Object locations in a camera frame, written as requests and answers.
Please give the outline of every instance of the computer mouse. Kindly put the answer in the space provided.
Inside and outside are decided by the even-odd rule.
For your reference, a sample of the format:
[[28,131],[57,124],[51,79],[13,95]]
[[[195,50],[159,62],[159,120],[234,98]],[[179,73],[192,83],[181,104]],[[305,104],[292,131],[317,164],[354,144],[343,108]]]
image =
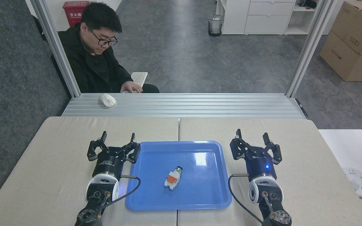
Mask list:
[[112,107],[115,105],[116,100],[110,94],[103,93],[99,96],[99,103],[105,107]]

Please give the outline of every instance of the black hair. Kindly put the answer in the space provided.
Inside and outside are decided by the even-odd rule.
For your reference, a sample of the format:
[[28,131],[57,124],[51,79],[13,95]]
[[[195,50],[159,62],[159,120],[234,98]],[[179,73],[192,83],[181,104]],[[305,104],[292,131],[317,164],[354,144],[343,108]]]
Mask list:
[[105,3],[90,3],[82,13],[81,23],[85,22],[90,29],[108,28],[121,33],[122,27],[115,11]]

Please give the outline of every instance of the white cabinet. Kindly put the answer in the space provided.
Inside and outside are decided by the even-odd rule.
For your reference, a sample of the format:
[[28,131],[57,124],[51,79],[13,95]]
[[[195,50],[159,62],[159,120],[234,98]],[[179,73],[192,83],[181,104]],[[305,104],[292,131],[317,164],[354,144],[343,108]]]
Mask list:
[[316,9],[298,4],[302,0],[217,0],[216,14],[224,16],[222,33],[308,34]]

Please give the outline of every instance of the blue tray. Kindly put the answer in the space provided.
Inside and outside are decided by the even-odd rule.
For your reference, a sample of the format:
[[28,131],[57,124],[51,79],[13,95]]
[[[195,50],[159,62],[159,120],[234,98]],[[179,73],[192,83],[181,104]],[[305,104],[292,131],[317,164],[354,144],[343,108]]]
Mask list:
[[[164,182],[177,166],[183,171],[170,190]],[[131,210],[218,209],[231,204],[223,150],[215,141],[142,142],[130,174],[142,181],[126,198]],[[128,192],[137,184],[129,180]]]

